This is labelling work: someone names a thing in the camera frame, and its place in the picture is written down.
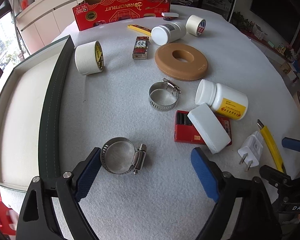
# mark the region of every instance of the yellow bottle label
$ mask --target yellow bottle label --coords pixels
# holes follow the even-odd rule
[[[229,99],[223,98],[222,103],[216,112],[226,117],[238,120],[244,114],[245,110],[245,106],[240,105]]]

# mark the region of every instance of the red packaging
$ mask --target red packaging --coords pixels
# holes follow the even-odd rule
[[[186,111],[177,111],[176,112],[176,122],[174,127],[174,141],[183,142],[183,143],[193,143],[193,144],[206,144],[201,138],[197,129],[193,126],[190,119],[188,118],[188,113]],[[223,128],[226,130],[231,141],[227,145],[232,144],[231,128],[230,128],[230,119],[224,116],[216,116],[219,122],[222,124]]]
[[[85,0],[72,8],[80,31],[94,26],[137,19],[144,16],[162,17],[170,11],[171,0]]]

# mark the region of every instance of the white table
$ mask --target white table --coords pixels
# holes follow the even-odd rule
[[[231,121],[233,143],[208,158],[235,177],[252,179],[258,167],[245,172],[237,153],[247,136],[258,130],[260,119],[271,131],[282,154],[287,173],[294,178],[300,170],[300,153],[284,149],[283,137],[300,139],[300,117],[281,76],[266,56],[233,25],[210,11],[171,6],[186,23],[192,14],[207,21],[201,37],[189,33],[177,42],[200,50],[209,62],[206,78],[245,93],[249,99],[246,116]],[[148,102],[150,86],[168,78],[156,66],[159,47],[151,41],[147,60],[131,57],[136,36],[128,24],[147,28],[161,25],[161,18],[123,20],[79,32],[76,23],[59,36],[71,34],[75,46],[98,40],[104,53],[102,73],[81,76],[70,62],[60,111],[61,172],[71,171],[93,147],[102,147],[110,138],[123,136],[148,147],[144,168],[138,175],[114,175],[101,168],[88,196],[80,206],[100,239],[195,239],[205,224],[214,202],[207,198],[190,162],[196,145],[175,143],[176,110],[190,111],[199,81],[175,82],[182,94],[177,106],[168,112],[153,109]],[[264,147],[260,165],[275,167]],[[272,201],[274,187],[266,184]],[[60,227],[71,239],[64,219]],[[230,236],[229,228],[224,237]]]

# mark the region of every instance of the blue gripper pad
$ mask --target blue gripper pad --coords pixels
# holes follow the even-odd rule
[[[207,196],[217,203],[219,200],[217,180],[214,178],[196,148],[191,152],[191,163]]]
[[[282,139],[282,147],[300,152],[300,141],[285,137]]]
[[[78,179],[78,190],[74,196],[77,202],[79,202],[82,198],[85,198],[88,195],[91,185],[101,168],[102,164],[100,160],[100,153],[101,149],[99,149],[95,153],[95,155],[92,157],[92,159],[82,172],[80,178]]]

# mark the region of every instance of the yellow label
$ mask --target yellow label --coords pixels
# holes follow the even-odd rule
[[[100,69],[103,68],[103,54],[102,54],[102,48],[101,45],[99,43],[99,41],[96,41],[95,44],[95,56],[96,56],[96,62],[98,64],[98,66],[100,67]]]
[[[229,99],[223,98],[222,103],[219,109],[217,110],[217,113],[238,120],[241,118],[245,110],[246,110],[245,106],[240,105]]]

